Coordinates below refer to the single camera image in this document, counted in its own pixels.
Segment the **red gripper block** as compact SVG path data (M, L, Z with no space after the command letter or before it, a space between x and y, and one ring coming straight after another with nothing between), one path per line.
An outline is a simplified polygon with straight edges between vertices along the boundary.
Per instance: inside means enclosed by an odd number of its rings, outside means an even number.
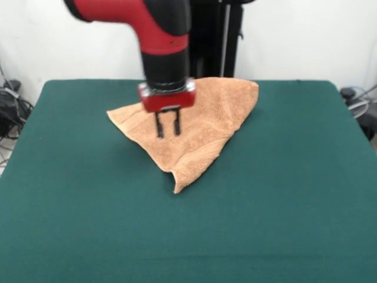
M186 79L184 87L174 91L153 90L147 83L138 85L138 96L146 112L154 113L157 137L164 137L163 126L160 123L159 112L175 109L174 134L179 136L180 109L192 107L196 100L196 84L192 78Z

